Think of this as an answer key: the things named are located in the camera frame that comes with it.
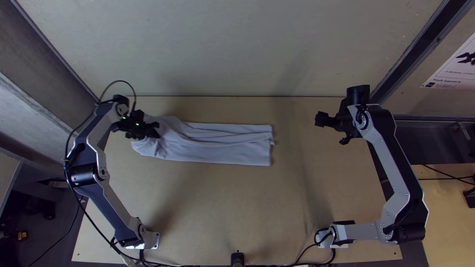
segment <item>folded fabric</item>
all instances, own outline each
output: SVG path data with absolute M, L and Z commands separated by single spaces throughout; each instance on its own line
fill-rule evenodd
M 164 160 L 271 165 L 272 126 L 182 122 L 174 116 L 145 115 L 146 123 L 158 122 L 161 138 L 132 141 L 142 156 Z

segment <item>wooden tabletop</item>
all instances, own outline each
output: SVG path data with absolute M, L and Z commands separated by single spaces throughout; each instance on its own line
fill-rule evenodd
M 475 164 L 431 165 L 447 174 L 464 177 L 475 173 Z M 446 178 L 423 166 L 413 166 L 418 178 Z M 475 209 L 463 196 L 469 185 L 457 180 L 420 181 L 429 209 L 423 240 L 430 267 L 475 266 Z
M 333 115 L 331 97 L 138 97 L 150 115 L 203 123 L 270 124 L 272 166 L 172 162 L 143 157 L 123 133 L 107 147 L 111 186 L 132 216 L 161 234 L 145 257 L 178 265 L 228 265 L 245 253 L 250 265 L 291 264 L 316 230 L 333 221 L 368 223 L 385 203 L 367 143 L 314 126 L 318 111 Z M 109 238 L 113 230 L 96 206 L 87 211 Z M 138 256 L 136 250 L 124 250 Z M 329 249 L 312 248 L 302 261 L 325 262 Z M 398 246 L 360 241 L 337 251 L 334 262 L 400 259 Z M 121 263 L 84 218 L 74 261 Z

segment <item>black cable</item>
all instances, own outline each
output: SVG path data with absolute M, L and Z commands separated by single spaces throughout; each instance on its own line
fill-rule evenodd
M 81 196 L 81 199 L 79 200 L 79 206 L 82 206 L 81 205 L 81 200 L 83 200 L 83 197 Z M 36 260 L 34 260 L 32 263 L 30 263 L 28 265 L 28 267 L 32 266 L 33 264 L 35 264 L 35 262 L 39 261 L 46 253 L 48 253 L 48 251 L 50 251 L 54 246 L 56 246 L 59 242 L 61 242 L 61 240 L 63 240 L 64 237 L 66 237 L 69 232 L 71 232 L 71 229 L 73 228 L 74 226 L 74 222 L 76 221 L 76 218 L 78 217 L 78 213 L 79 213 L 79 206 L 78 206 L 78 209 L 76 210 L 76 215 L 74 216 L 74 219 L 71 223 L 71 226 L 69 227 L 69 230 L 63 235 L 62 238 L 60 238 L 58 241 L 56 241 L 56 243 L 54 243 L 53 245 L 51 245 L 47 250 L 45 250 L 45 252 L 43 252 L 43 254 L 41 254 L 38 258 L 36 258 Z
M 314 238 L 313 240 L 315 240 L 315 237 L 317 236 L 318 232 L 322 231 L 322 230 L 328 230 L 328 228 L 322 228 L 320 230 L 318 230 L 315 235 L 314 235 Z M 297 257 L 297 260 L 295 260 L 294 263 L 290 264 L 290 265 L 286 265 L 286 266 L 283 266 L 283 267 L 294 267 L 294 266 L 300 266 L 300 265 L 312 265 L 312 266 L 324 266 L 324 265 L 327 265 L 327 264 L 332 264 L 333 260 L 335 259 L 335 256 L 336 256 L 336 251 L 334 248 L 332 248 L 332 257 L 330 258 L 329 261 L 325 262 L 325 263 L 299 263 L 298 261 L 300 260 L 300 258 L 303 256 L 303 254 L 308 250 L 310 249 L 311 247 L 314 247 L 314 246 L 318 246 L 320 245 L 321 243 L 323 243 L 323 241 L 325 241 L 329 236 L 333 235 L 331 232 L 329 232 L 328 234 L 324 235 L 322 237 L 322 239 L 319 241 L 319 242 L 315 242 L 314 244 L 306 247 Z
M 76 194 L 76 191 L 74 191 L 73 187 L 71 186 L 71 178 L 67 172 L 67 162 L 64 162 L 64 166 L 65 166 L 65 169 L 64 169 L 64 172 L 65 172 L 65 176 L 67 178 L 67 181 L 68 181 L 68 185 L 69 185 L 69 188 L 71 189 L 71 191 L 73 192 L 74 196 L 77 196 Z M 138 262 L 142 262 L 142 263 L 148 263 L 148 264 L 155 264 L 155 265 L 160 265 L 160 266 L 168 266 L 168 267 L 176 267 L 176 266 L 173 266 L 173 265 L 168 265 L 168 264 L 163 264 L 163 263 L 156 263 L 156 262 L 150 262 L 150 261 L 146 261 L 146 260 L 140 260 L 140 259 L 137 259 L 137 258 L 134 258 L 132 256 L 129 256 L 127 254 L 125 254 L 124 252 L 120 251 L 116 246 L 115 244 L 111 244 L 109 239 L 104 235 L 104 233 L 102 233 L 102 231 L 99 229 L 99 227 L 97 227 L 97 225 L 94 223 L 93 219 L 91 218 L 91 216 L 89 216 L 88 212 L 86 211 L 86 209 L 80 205 L 79 206 L 81 208 L 81 210 L 83 211 L 84 215 L 86 216 L 86 218 L 88 218 L 89 222 L 93 225 L 94 229 L 99 233 L 99 235 L 101 235 L 101 237 L 105 240 L 105 242 L 107 242 L 111 248 L 119 255 L 122 255 L 122 256 L 125 256 L 131 260 L 134 260 L 134 261 L 138 261 Z
M 139 259 L 140 259 L 140 261 L 142 262 L 143 266 L 145 266 L 145 267 L 150 267 L 150 266 L 148 266 L 146 263 L 143 262 L 143 261 L 145 260 L 145 257 L 143 256 L 143 249 L 141 249 L 141 250 L 139 251 Z
M 461 182 L 464 182 L 466 184 L 471 184 L 471 185 L 475 185 L 475 183 L 472 183 L 472 182 L 468 182 L 468 181 L 465 181 L 465 180 L 462 180 L 462 179 L 465 179 L 465 178 L 471 178 L 473 176 L 465 176 L 465 177 L 455 177 L 455 176 L 452 176 L 450 174 L 446 174 L 445 172 L 442 172 L 442 171 L 439 171 L 437 169 L 434 169 L 430 166 L 427 166 L 426 164 L 422 164 L 422 166 L 430 169 L 430 170 L 433 170 L 434 172 L 437 172 L 437 173 L 440 173 L 440 174 L 443 174 L 445 176 L 449 176 L 450 178 L 423 178 L 423 179 L 418 179 L 418 180 L 458 180 L 458 181 L 461 181 Z
M 115 241 L 115 236 L 113 236 L 110 241 L 109 241 L 110 244 L 112 245 L 116 245 L 118 243 L 118 241 Z
M 134 94 L 134 104 L 132 105 L 132 109 L 131 111 L 134 111 L 135 110 L 135 104 L 137 103 L 137 94 L 135 93 L 135 89 L 134 87 L 128 83 L 127 81 L 124 81 L 124 80 L 115 80 L 111 83 L 109 83 L 104 91 L 102 91 L 102 93 L 100 94 L 100 97 L 99 97 L 99 101 L 97 102 L 97 105 L 101 105 L 101 104 L 104 104 L 104 103 L 107 103 L 107 102 L 111 102 L 112 99 L 110 100 L 107 100 L 107 101 L 102 101 L 102 98 L 104 97 L 105 93 L 107 92 L 107 90 L 109 90 L 109 88 L 116 84 L 116 83 L 126 83 L 130 89 L 132 90 L 132 93 Z M 71 140 L 71 136 L 74 134 L 75 131 L 77 131 L 84 123 L 86 123 L 88 121 L 88 119 L 91 117 L 92 114 L 94 114 L 94 111 L 95 111 L 95 108 L 91 111 L 91 113 L 83 120 L 83 122 L 81 122 L 81 124 L 79 124 L 76 128 L 74 128 L 70 133 L 69 133 L 69 136 L 68 136 L 68 139 L 66 141 L 66 149 L 64 150 L 64 159 L 66 160 L 67 156 L 68 156 L 68 145 L 69 145 L 69 140 Z
M 134 93 L 134 104 L 132 105 L 132 109 L 131 109 L 131 110 L 134 111 L 134 110 L 135 110 L 135 103 L 137 103 L 137 94 L 135 93 L 134 87 L 133 87 L 130 83 L 128 83 L 128 82 L 126 82 L 126 81 L 124 81 L 124 80 L 115 80 L 115 81 L 109 83 L 109 85 L 105 87 L 104 91 L 102 91 L 102 94 L 100 94 L 100 97 L 99 97 L 99 104 L 101 103 L 101 99 L 104 97 L 105 92 L 107 92 L 107 90 L 109 90 L 109 88 L 110 88 L 113 84 L 116 84 L 116 83 L 125 83 L 125 84 L 127 84 L 127 85 L 130 87 L 130 89 L 132 89 L 132 92 Z
M 412 208 L 414 207 L 414 205 L 415 205 L 415 201 L 411 201 L 409 203 L 409 206 L 407 207 L 407 209 L 403 209 L 403 211 L 402 211 L 403 216 L 402 217 L 399 216 L 399 215 L 402 214 L 402 213 L 399 213 L 398 214 L 399 219 L 397 221 L 395 221 L 393 224 L 384 227 L 382 229 L 383 233 L 389 234 L 390 232 L 392 232 L 396 228 L 398 228 L 402 224 L 402 222 L 408 217 L 408 215 L 412 213 Z
M 136 101 L 137 101 L 137 95 L 135 93 L 135 90 L 134 88 L 130 85 L 130 83 L 126 82 L 126 81 L 123 81 L 123 80 L 117 80 L 117 81 L 113 81 L 111 82 L 105 89 L 104 91 L 102 92 L 102 94 L 100 95 L 99 97 L 99 104 L 103 103 L 101 102 L 102 100 L 102 97 L 104 96 L 105 92 L 111 87 L 111 85 L 117 83 L 117 82 L 123 82 L 123 83 L 126 83 L 130 86 L 130 88 L 132 89 L 132 91 L 134 92 L 134 104 L 132 106 L 132 110 L 134 110 L 135 108 L 135 104 L 136 104 Z M 154 264 L 154 265 L 159 265 L 159 266 L 166 266 L 166 267 L 175 267 L 173 265 L 167 265 L 167 264 L 162 264 L 162 263 L 156 263 L 156 262 L 150 262 L 150 261 L 146 261 L 146 260 L 141 260 L 141 259 L 137 259 L 137 258 L 134 258 L 134 257 L 131 257 L 125 253 L 123 253 L 122 251 L 120 251 L 117 247 L 116 247 L 116 244 L 117 243 L 113 243 L 113 239 L 111 241 L 109 241 L 109 239 L 104 235 L 104 233 L 102 233 L 102 231 L 99 229 L 99 227 L 97 227 L 97 225 L 94 223 L 93 219 L 91 218 L 91 216 L 89 216 L 88 212 L 86 211 L 86 209 L 81 205 L 81 203 L 79 202 L 78 198 L 77 198 L 77 194 L 76 194 L 76 191 L 74 191 L 71 183 L 71 177 L 69 176 L 69 173 L 68 173 L 68 164 L 69 164 L 69 160 L 67 159 L 67 151 L 68 151 L 68 144 L 69 144 L 69 140 L 71 139 L 71 136 L 72 134 L 77 130 L 79 129 L 84 123 L 86 123 L 86 121 L 88 121 L 89 117 L 94 113 L 94 110 L 89 114 L 89 116 L 81 123 L 79 124 L 79 126 L 77 126 L 75 129 L 73 129 L 71 131 L 71 133 L 69 134 L 68 136 L 68 139 L 67 139 L 67 142 L 66 142 L 66 145 L 65 145 L 65 153 L 64 153 L 64 164 L 63 164 L 63 170 L 64 170 L 64 176 L 66 178 L 66 181 L 68 182 L 68 185 L 69 185 L 69 189 L 71 190 L 71 192 L 73 193 L 74 197 L 76 198 L 76 200 L 78 201 L 78 204 L 79 204 L 79 208 L 83 211 L 84 215 L 86 216 L 86 218 L 88 218 L 89 222 L 93 225 L 94 229 L 96 229 L 96 231 L 99 233 L 99 235 L 101 235 L 101 237 L 110 245 L 110 247 L 119 255 L 122 255 L 122 256 L 125 256 L 131 260 L 134 260 L 134 261 L 138 261 L 138 262 L 142 262 L 143 264 L 145 263 L 148 263 L 148 264 Z

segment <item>logo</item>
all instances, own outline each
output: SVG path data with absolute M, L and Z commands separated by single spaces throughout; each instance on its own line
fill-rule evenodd
M 466 59 L 461 60 L 458 63 L 469 63 L 469 62 L 471 62 L 471 65 L 475 65 L 475 52 L 473 52 L 472 54 L 470 54 L 468 52 L 465 52 L 465 53 L 457 56 L 456 58 L 464 58 L 464 57 L 466 57 Z

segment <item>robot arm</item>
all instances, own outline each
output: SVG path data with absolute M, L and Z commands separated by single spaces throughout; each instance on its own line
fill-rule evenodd
M 76 192 L 94 201 L 114 227 L 122 247 L 156 249 L 159 233 L 148 231 L 139 218 L 132 217 L 109 185 L 104 148 L 110 131 L 123 131 L 134 139 L 160 138 L 157 123 L 146 124 L 141 110 L 133 110 L 129 116 L 128 112 L 129 100 L 121 95 L 95 109 L 95 116 L 76 137 L 66 158 L 66 178 Z
M 369 93 L 369 86 L 348 88 L 347 98 L 341 102 L 337 115 L 331 118 L 327 113 L 319 112 L 315 125 L 345 132 L 341 144 L 347 144 L 355 137 L 364 138 L 376 153 L 393 195 L 383 206 L 381 218 L 374 222 L 334 222 L 319 231 L 316 242 L 326 234 L 332 234 L 319 245 L 322 248 L 346 248 L 355 240 L 400 244 L 422 240 L 425 236 L 428 209 L 424 193 L 394 135 L 396 123 L 391 113 L 378 104 L 368 104 Z

